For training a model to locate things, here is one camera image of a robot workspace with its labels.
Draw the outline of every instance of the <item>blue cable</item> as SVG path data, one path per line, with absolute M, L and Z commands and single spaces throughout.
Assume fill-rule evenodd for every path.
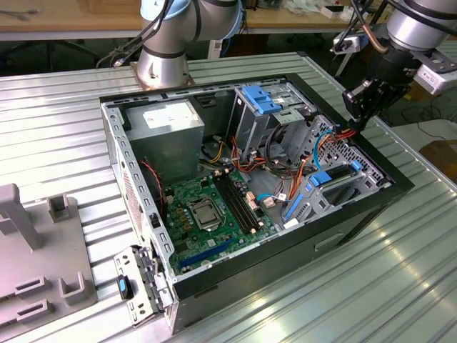
M 317 169 L 321 168 L 321 165 L 319 164 L 319 156 L 318 156 L 318 150 L 319 150 L 319 142 L 321 138 L 327 134 L 331 134 L 333 130 L 327 130 L 321 133 L 319 137 L 317 137 L 316 143 L 314 144 L 314 152 L 313 152 L 313 157 L 314 157 L 314 163 L 317 166 Z
M 226 48 L 224 49 L 224 51 L 221 52 L 221 56 L 224 56 L 226 54 L 227 50 L 229 50 L 230 43 L 231 43 L 231 37 L 228 39 Z
M 281 199 L 279 199 L 278 197 L 275 197 L 275 196 L 272 195 L 272 194 L 263 193 L 263 194 L 260 194 L 260 195 L 257 197 L 257 201 L 259 202 L 262 198 L 266 198 L 266 197 L 272 197 L 273 199 L 281 200 Z
M 257 201 L 259 202 L 262 198 L 272 197 L 272 196 L 273 196 L 272 194 L 263 193 L 263 194 L 260 194 L 260 195 L 257 197 Z

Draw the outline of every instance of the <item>white sticker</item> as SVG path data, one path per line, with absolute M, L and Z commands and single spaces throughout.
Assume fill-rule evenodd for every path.
M 144 112 L 143 117 L 150 129 L 163 126 L 187 125 L 193 120 L 198 120 L 198 117 L 194 118 L 194 113 L 192 113 L 186 102 L 164 104 L 161 108 Z

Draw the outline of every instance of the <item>desk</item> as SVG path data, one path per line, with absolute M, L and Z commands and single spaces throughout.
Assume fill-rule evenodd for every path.
M 27 1 L 24 9 L 29 9 Z M 29 21 L 0 16 L 0 41 L 133 37 L 141 30 L 140 14 L 92 14 L 85 0 L 41 0 Z M 347 26 L 320 13 L 296 16 L 285 9 L 248 10 L 249 34 L 337 32 Z
M 306 15 L 297 16 L 286 9 L 248 10 L 249 34 L 340 32 L 347 26 L 347 21 L 330 19 L 316 12 L 309 12 Z
M 189 71 L 197 84 L 294 72 L 348 117 L 342 87 L 297 54 L 191 61 Z M 138 242 L 109 166 L 98 97 L 138 90 L 129 67 L 0 79 L 0 183 L 18 183 L 24 203 L 61 192 L 77 199 L 99 298 L 10 343 L 169 338 L 163 317 L 131 327 L 112 260 Z M 410 194 L 347 245 L 172 342 L 455 341 L 457 188 L 378 119 L 363 135 L 416 185 Z

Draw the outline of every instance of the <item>metal slat surface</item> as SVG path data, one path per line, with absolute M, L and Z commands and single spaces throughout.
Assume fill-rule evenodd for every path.
M 189 68 L 197 83 L 295 72 L 348 115 L 341 87 L 297 54 L 194 61 Z M 16 76 L 0 84 L 0 182 L 17 182 L 26 203 L 59 192 L 77 198 L 99 296 L 92 307 L 13 342 L 170 339 L 163 317 L 131 327 L 111 260 L 136 237 L 109 167 L 96 98 L 135 90 L 128 67 Z M 363 135 L 415 188 L 357 239 L 172 342 L 455 341 L 455 187 L 381 122 L 371 121 Z

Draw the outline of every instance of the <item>motherboard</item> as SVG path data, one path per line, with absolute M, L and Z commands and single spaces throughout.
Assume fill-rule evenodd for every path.
M 176 274 L 212 263 L 276 233 L 269 217 L 250 201 L 238 171 L 172 184 L 168 233 L 175 247 L 170 263 Z

